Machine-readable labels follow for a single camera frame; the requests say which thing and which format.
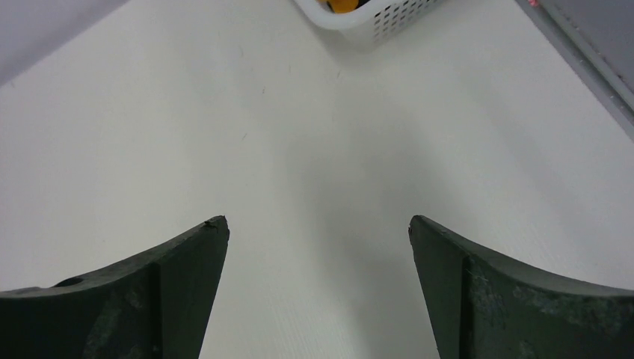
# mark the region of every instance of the perforated basket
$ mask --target perforated basket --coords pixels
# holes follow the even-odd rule
[[[370,0],[350,13],[333,13],[317,0],[295,0],[315,25],[343,34],[354,46],[372,48],[399,33],[443,0]]]

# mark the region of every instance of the white table surface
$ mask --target white table surface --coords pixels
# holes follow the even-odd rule
[[[0,290],[225,214],[202,358],[437,358],[407,224],[634,288],[634,144],[511,0],[369,54],[290,0],[132,0],[0,88]]]

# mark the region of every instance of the orange object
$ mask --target orange object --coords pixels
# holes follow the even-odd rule
[[[359,7],[359,0],[319,0],[327,2],[334,13],[349,13]]]

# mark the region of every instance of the white floor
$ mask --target white floor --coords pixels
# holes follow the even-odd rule
[[[511,0],[370,54],[290,0],[131,0],[0,88],[0,290],[225,214],[202,358],[437,358],[407,224],[634,288],[634,144]]]

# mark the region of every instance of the gray wall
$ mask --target gray wall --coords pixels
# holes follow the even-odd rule
[[[0,0],[0,85],[127,0]]]
[[[621,81],[634,90],[634,1],[552,0]]]

